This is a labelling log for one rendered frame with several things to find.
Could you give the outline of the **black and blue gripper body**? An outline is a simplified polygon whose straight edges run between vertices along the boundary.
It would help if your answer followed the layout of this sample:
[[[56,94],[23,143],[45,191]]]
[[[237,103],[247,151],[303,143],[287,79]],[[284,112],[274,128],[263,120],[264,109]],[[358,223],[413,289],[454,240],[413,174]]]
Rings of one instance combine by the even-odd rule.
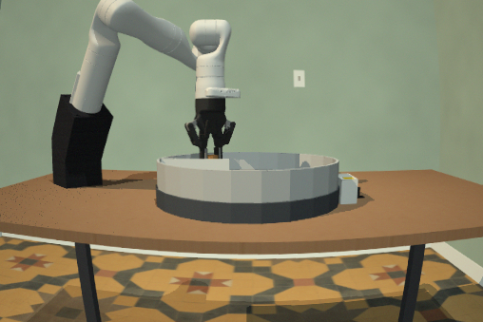
[[[222,127],[226,122],[225,98],[199,98],[195,99],[196,116],[194,120],[202,133],[205,130],[206,120],[211,120],[210,134],[217,134],[216,120],[222,121]]]

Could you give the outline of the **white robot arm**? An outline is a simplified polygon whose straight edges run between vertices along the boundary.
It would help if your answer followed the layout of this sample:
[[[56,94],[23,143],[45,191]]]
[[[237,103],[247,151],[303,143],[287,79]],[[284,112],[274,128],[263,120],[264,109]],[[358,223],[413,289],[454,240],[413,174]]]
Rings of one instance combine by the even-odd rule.
[[[225,88],[224,57],[231,36],[227,21],[195,21],[189,31],[192,49],[181,28],[150,15],[132,0],[101,0],[69,101],[78,110],[86,113],[101,110],[121,47],[118,32],[135,37],[195,70],[195,99],[241,97],[238,89]]]

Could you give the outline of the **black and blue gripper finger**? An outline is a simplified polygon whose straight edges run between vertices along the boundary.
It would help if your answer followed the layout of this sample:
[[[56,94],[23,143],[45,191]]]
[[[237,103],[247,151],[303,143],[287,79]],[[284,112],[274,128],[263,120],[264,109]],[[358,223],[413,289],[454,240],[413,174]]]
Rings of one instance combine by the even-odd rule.
[[[207,143],[210,135],[210,127],[212,124],[211,120],[206,120],[205,123],[205,130],[204,130],[204,136],[201,131],[199,131],[199,137],[196,132],[196,120],[190,122],[190,123],[185,123],[184,127],[187,131],[187,134],[189,136],[189,139],[191,140],[193,145],[196,145],[200,148],[200,159],[208,159],[208,148]],[[194,139],[193,139],[194,138]]]
[[[219,155],[219,160],[222,160],[222,147],[229,144],[232,137],[236,123],[226,120],[224,124],[224,131],[222,133],[222,121],[216,120],[217,134],[212,134],[214,140],[214,155]]]

